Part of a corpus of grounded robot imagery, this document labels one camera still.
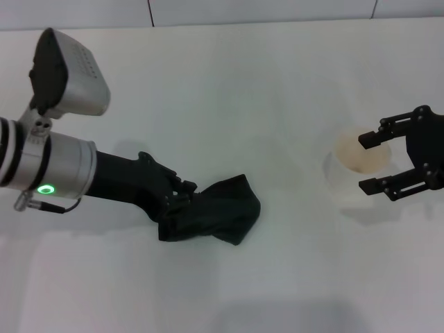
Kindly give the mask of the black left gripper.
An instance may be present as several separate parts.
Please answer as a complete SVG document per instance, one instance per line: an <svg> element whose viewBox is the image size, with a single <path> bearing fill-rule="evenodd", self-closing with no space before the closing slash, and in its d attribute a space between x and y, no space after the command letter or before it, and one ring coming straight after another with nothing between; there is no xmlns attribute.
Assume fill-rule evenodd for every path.
<svg viewBox="0 0 444 333"><path fill-rule="evenodd" d="M176 172L139 152L136 160L97 152L96 170L87 196L130 203L155 222L170 219L189 205L197 184L181 180Z"/></svg>

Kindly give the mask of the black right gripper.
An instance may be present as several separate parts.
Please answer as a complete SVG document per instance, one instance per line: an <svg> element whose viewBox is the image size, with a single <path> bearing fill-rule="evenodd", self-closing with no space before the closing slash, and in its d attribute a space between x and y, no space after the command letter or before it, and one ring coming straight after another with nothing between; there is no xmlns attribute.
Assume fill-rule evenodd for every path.
<svg viewBox="0 0 444 333"><path fill-rule="evenodd" d="M413 112L382 118L377 131L358 136L358 142L370 149L398 137L405 137L407 154L414 169L382 178L359 182L367 195L386 194L397 201L427 190L443 188L443 115L428 105Z"/></svg>

